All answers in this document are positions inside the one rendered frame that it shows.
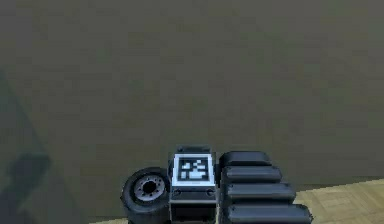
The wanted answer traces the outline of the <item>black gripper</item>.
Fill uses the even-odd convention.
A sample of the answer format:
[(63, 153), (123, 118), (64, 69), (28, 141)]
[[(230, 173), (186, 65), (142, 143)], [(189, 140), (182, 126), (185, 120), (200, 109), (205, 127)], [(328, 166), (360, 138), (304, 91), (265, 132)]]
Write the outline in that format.
[(120, 196), (128, 224), (166, 224), (169, 221), (169, 188), (165, 168), (147, 167), (130, 175)]

